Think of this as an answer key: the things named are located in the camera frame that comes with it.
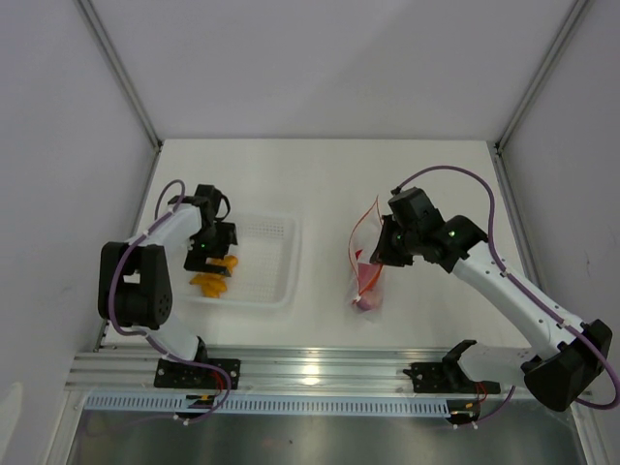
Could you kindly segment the orange toy croissant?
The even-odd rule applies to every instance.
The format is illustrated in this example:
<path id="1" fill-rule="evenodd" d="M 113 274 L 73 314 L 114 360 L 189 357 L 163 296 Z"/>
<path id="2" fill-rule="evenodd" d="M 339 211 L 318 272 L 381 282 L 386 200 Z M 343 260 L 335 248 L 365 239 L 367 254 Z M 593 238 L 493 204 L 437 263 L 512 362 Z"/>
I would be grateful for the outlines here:
<path id="1" fill-rule="evenodd" d="M 228 255 L 224 259 L 226 262 L 229 262 L 232 266 L 232 274 L 236 266 L 238 265 L 238 258 L 233 255 Z M 225 293 L 228 289 L 226 280 L 230 277 L 223 277 L 213 274 L 208 274 L 206 272 L 197 273 L 190 281 L 189 284 L 192 286 L 199 287 L 201 290 L 201 294 L 203 297 L 208 298 L 219 298 L 223 293 Z"/>

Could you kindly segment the red toy bell pepper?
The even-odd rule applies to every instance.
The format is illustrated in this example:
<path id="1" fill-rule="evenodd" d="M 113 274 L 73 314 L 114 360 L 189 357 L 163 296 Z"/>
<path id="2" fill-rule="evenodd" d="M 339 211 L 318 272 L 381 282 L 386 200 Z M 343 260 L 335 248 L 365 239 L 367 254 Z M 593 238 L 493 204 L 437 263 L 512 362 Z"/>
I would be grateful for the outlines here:
<path id="1" fill-rule="evenodd" d="M 383 269 L 380 264 L 369 262 L 369 258 L 370 256 L 364 249 L 355 250 L 357 287 L 360 295 L 377 285 Z"/>

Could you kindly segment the clear zip bag orange zipper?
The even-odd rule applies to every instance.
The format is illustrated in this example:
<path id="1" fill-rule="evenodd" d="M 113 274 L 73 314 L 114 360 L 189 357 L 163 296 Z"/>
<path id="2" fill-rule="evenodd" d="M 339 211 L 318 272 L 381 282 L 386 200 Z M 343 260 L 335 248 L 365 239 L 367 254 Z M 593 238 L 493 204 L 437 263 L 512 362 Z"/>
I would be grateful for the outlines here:
<path id="1" fill-rule="evenodd" d="M 385 295 L 383 267 L 371 262 L 382 226 L 379 197 L 376 197 L 356 221 L 348 241 L 351 273 L 345 301 L 353 311 L 369 321 L 379 317 Z"/>

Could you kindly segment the purple toy onion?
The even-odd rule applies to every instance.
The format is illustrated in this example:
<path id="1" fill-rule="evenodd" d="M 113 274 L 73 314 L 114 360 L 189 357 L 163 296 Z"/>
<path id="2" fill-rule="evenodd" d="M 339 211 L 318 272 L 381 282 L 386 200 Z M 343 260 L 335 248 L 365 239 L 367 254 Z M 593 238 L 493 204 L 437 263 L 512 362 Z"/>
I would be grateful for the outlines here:
<path id="1" fill-rule="evenodd" d="M 371 311 L 377 308 L 377 302 L 375 299 L 366 296 L 366 295 L 358 295 L 353 300 L 353 305 L 358 311 Z"/>

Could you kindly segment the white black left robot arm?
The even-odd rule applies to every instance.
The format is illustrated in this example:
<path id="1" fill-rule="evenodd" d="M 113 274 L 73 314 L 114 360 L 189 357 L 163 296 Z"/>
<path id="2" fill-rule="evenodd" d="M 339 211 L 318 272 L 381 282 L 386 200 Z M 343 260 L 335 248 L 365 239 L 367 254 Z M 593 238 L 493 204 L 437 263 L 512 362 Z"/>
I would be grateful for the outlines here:
<path id="1" fill-rule="evenodd" d="M 202 339 L 172 313 L 169 266 L 173 255 L 183 251 L 192 284 L 221 295 L 237 264 L 229 254 L 237 242 L 230 212 L 230 201 L 219 189 L 200 184 L 192 195 L 159 197 L 148 227 L 101 250 L 99 315 L 118 334 L 140 336 L 177 362 L 176 376 L 191 388 L 208 380 L 209 358 Z"/>

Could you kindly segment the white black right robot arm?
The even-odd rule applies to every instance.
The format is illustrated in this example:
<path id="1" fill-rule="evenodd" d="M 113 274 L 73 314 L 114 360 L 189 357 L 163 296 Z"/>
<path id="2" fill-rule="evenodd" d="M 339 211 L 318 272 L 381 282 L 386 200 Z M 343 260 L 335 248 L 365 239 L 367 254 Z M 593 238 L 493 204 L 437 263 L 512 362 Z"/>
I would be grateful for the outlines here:
<path id="1" fill-rule="evenodd" d="M 602 321 L 584 323 L 492 255 L 491 238 L 469 218 L 444 220 L 423 190 L 394 189 L 374 264 L 404 267 L 416 257 L 484 296 L 529 342 L 527 348 L 491 347 L 464 340 L 447 352 L 442 377 L 453 390 L 474 382 L 527 388 L 546 408 L 566 411 L 604 371 L 612 332 Z"/>

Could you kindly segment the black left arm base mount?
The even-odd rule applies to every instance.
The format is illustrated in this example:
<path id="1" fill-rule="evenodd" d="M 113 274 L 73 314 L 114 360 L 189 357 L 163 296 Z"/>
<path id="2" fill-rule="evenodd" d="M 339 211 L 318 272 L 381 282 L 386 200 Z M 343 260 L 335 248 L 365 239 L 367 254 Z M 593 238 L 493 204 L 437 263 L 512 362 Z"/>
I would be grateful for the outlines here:
<path id="1" fill-rule="evenodd" d="M 214 358 L 214 366 L 224 370 L 231 378 L 232 389 L 237 389 L 241 360 L 237 358 Z M 160 359 L 153 385 L 155 388 L 225 390 L 224 376 L 213 369 L 199 368 L 185 363 Z"/>

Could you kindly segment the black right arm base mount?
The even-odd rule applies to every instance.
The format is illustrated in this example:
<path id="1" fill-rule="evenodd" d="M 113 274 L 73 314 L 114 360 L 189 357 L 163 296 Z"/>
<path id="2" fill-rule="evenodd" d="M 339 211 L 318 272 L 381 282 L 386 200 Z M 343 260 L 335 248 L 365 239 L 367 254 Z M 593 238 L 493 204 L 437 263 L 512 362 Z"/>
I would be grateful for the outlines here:
<path id="1" fill-rule="evenodd" d="M 413 362 L 402 370 L 413 385 L 415 393 L 442 394 L 499 394 L 501 387 L 495 382 L 473 382 L 457 365 L 442 362 Z"/>

